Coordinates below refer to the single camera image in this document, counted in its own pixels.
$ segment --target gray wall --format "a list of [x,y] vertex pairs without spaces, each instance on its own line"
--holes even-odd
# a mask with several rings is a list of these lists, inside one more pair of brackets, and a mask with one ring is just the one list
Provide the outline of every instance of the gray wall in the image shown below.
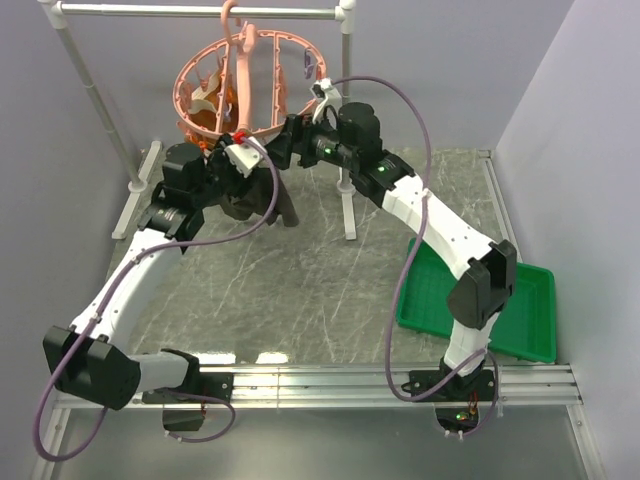
[[[426,116],[436,146],[495,147],[571,2],[360,0],[353,71],[382,76],[405,89]],[[186,3],[211,4],[202,0]],[[337,0],[241,3],[333,7]],[[177,117],[170,102],[173,82],[191,56],[222,37],[219,21],[72,20],[81,50],[101,84],[108,86],[138,144],[154,138],[165,143],[178,141]],[[258,26],[281,27],[306,36],[324,52],[330,74],[340,76],[337,24],[262,21]],[[297,52],[293,70],[288,72],[301,71],[300,55]],[[288,78],[290,87],[298,87],[297,92],[308,98],[302,75],[290,73]],[[421,145],[410,112],[393,93],[378,86],[357,86],[354,93],[374,103],[389,145]]]
[[97,293],[126,181],[35,1],[0,15],[0,477],[27,478],[41,341]]
[[638,478],[640,3],[577,0],[498,144],[520,247],[558,286],[611,480]]

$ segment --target rack leg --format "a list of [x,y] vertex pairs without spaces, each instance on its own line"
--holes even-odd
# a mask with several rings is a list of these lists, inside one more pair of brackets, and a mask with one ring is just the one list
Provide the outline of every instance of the rack leg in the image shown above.
[[124,235],[124,230],[126,229],[126,225],[123,228],[123,222],[125,219],[130,220],[131,216],[133,215],[133,210],[135,210],[135,206],[137,205],[137,202],[140,198],[140,194],[147,188],[146,178],[141,178],[141,175],[138,173],[138,159],[127,152],[127,149],[124,146],[124,142],[122,141],[122,136],[120,135],[120,132],[118,132],[115,123],[113,122],[113,119],[111,118],[111,115],[109,114],[109,111],[104,104],[102,96],[98,91],[98,87],[93,81],[87,65],[85,64],[84,59],[82,58],[82,55],[80,54],[80,51],[78,50],[78,47],[73,40],[73,36],[69,31],[69,25],[64,14],[60,11],[60,9],[55,8],[55,0],[39,0],[39,3],[44,9],[47,18],[49,19],[49,23],[51,23],[51,26],[58,34],[62,45],[67,51],[67,55],[69,55],[69,59],[75,67],[76,73],[80,77],[80,80],[82,81],[82,85],[84,86],[85,91],[87,92],[87,95],[89,96],[89,99],[93,104],[93,108],[98,114],[98,117],[102,122],[102,126],[104,127],[109,140],[111,140],[111,144],[113,145],[116,155],[122,162],[122,166],[129,176],[129,192],[131,192],[131,194],[129,196],[127,204],[125,205],[124,212],[122,213],[122,216],[118,221],[118,225],[116,226],[116,229],[112,234],[113,238],[124,238],[121,236]]
[[[140,166],[140,180],[142,180],[145,184],[149,181],[149,176],[151,175],[153,166],[160,157],[161,152],[162,142],[151,142],[151,148],[147,152],[147,155],[144,158],[142,165]],[[114,240],[123,240],[124,238],[126,238],[127,228],[129,227],[129,224],[131,223],[131,220],[135,215],[143,192],[144,190],[138,192],[132,191],[131,193],[129,193],[129,198],[127,199],[127,203],[124,204],[124,208],[122,209],[122,213],[120,214],[120,218],[118,219],[116,228],[113,230],[113,232],[111,232],[111,238],[113,238]]]
[[[342,34],[342,78],[351,75],[351,34]],[[342,102],[349,102],[349,82],[342,84]],[[340,171],[340,180],[338,180],[338,192],[342,197],[342,215],[344,217],[344,235],[347,240],[355,240],[356,220],[353,210],[353,195],[356,192],[355,187],[349,178],[349,170],[346,168],[338,169]]]

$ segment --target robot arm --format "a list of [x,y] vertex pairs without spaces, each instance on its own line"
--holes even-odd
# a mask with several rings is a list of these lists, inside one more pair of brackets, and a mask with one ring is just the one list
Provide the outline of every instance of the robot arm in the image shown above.
[[60,391],[113,410],[123,408],[137,392],[173,388],[199,394],[198,359],[176,350],[149,355],[124,353],[140,314],[160,281],[180,261],[185,248],[167,248],[137,260],[144,250],[158,245],[193,240],[204,224],[202,209],[215,205],[223,195],[242,197],[251,188],[251,171],[260,155],[245,144],[221,137],[214,150],[204,155],[192,144],[167,150],[162,166],[164,180],[133,235],[129,250],[91,304],[68,329],[52,327],[43,346],[53,373],[71,345],[94,318],[120,272],[136,265],[118,284],[108,308],[87,336],[56,382]]
[[[370,105],[340,107],[340,94],[330,79],[316,82],[311,91],[319,102],[315,113],[289,116],[281,134],[267,145],[269,155],[281,169],[289,167],[292,153],[300,155],[298,165],[304,168],[319,160],[347,168],[358,192],[416,233],[426,196],[427,229],[422,240],[458,281],[447,298],[454,324],[441,362],[446,375],[488,345],[491,329],[513,294],[516,250],[506,240],[496,244],[473,229],[427,190],[400,157],[384,150],[380,122]],[[330,110],[336,115],[335,129],[327,118]],[[484,358],[477,357],[458,376],[473,381],[483,362]]]

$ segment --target green tray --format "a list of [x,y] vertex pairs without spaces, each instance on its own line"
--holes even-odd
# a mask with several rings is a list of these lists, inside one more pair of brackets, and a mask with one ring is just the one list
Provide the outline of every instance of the green tray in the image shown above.
[[[446,299],[455,283],[444,261],[423,243],[402,287],[398,325],[450,337],[453,317]],[[489,347],[523,360],[555,362],[556,296],[549,270],[518,264],[515,293],[493,327]]]

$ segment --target black cloth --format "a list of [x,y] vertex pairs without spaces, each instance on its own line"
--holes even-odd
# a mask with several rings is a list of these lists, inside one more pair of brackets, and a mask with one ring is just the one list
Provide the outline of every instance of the black cloth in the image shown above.
[[[273,196],[273,179],[267,168],[258,168],[251,173],[251,187],[242,198],[224,196],[220,201],[222,211],[236,220],[248,220],[252,214],[264,215]],[[278,198],[276,206],[267,218],[267,224],[272,225],[282,216],[285,227],[295,227],[300,223],[298,214],[293,206],[291,196],[278,173]]]

